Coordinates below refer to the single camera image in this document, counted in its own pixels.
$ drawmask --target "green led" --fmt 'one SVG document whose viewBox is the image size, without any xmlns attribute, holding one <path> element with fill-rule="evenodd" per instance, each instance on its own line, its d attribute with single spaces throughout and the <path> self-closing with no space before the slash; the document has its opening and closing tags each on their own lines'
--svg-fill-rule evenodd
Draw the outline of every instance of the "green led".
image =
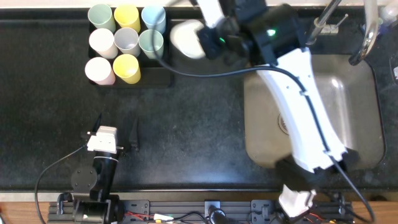
<svg viewBox="0 0 398 224">
<path fill-rule="evenodd" d="M 268 34 L 268 36 L 272 37 L 272 36 L 274 36 L 276 34 L 276 30 L 269 29 L 269 30 L 267 30 L 267 34 Z"/>
</svg>

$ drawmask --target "yellow cup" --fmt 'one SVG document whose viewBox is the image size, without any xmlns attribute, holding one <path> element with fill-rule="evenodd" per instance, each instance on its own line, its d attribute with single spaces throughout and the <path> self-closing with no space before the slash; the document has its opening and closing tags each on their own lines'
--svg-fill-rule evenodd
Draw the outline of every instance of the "yellow cup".
<svg viewBox="0 0 398 224">
<path fill-rule="evenodd" d="M 137 32 L 141 30 L 139 13 L 136 6 L 126 4 L 117 7 L 114 11 L 114 19 L 122 28 L 133 28 Z"/>
<path fill-rule="evenodd" d="M 141 78 L 138 60 L 130 54 L 122 54 L 113 62 L 113 71 L 128 84 L 135 84 Z"/>
</svg>

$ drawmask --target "faucet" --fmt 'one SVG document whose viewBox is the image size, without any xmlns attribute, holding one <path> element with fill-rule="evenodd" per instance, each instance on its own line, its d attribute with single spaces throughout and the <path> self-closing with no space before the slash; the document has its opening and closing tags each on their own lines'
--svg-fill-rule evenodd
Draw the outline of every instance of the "faucet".
<svg viewBox="0 0 398 224">
<path fill-rule="evenodd" d="M 332 0 L 322 12 L 321 16 L 313 22 L 313 28 L 308 36 L 307 45 L 312 45 L 317 40 L 318 35 L 326 26 L 326 21 L 335 11 L 341 0 Z M 363 0 L 366 15 L 366 31 L 361 47 L 349 58 L 351 65 L 359 64 L 371 51 L 376 41 L 377 32 L 379 30 L 379 13 L 377 11 L 376 0 Z"/>
</svg>

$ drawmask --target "stainless steel sink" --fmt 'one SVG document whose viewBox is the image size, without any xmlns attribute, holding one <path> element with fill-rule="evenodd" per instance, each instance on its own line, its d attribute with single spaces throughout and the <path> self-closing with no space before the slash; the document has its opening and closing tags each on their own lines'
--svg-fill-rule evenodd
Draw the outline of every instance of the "stainless steel sink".
<svg viewBox="0 0 398 224">
<path fill-rule="evenodd" d="M 372 68 L 348 63 L 349 55 L 312 55 L 315 81 L 341 142 L 357 150 L 356 169 L 376 166 L 384 156 L 384 140 Z M 289 130 L 265 83 L 256 73 L 244 77 L 246 150 L 261 166 L 291 153 Z"/>
</svg>

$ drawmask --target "faucet handle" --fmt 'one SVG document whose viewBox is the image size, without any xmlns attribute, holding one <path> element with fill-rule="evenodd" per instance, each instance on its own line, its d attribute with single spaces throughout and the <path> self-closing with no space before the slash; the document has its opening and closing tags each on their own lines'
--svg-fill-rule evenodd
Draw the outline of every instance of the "faucet handle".
<svg viewBox="0 0 398 224">
<path fill-rule="evenodd" d="M 336 35 L 338 34 L 338 27 L 346 20 L 348 17 L 348 14 L 345 14 L 345 16 L 337 23 L 336 25 L 334 24 L 327 24 L 323 27 L 320 35 Z"/>
</svg>

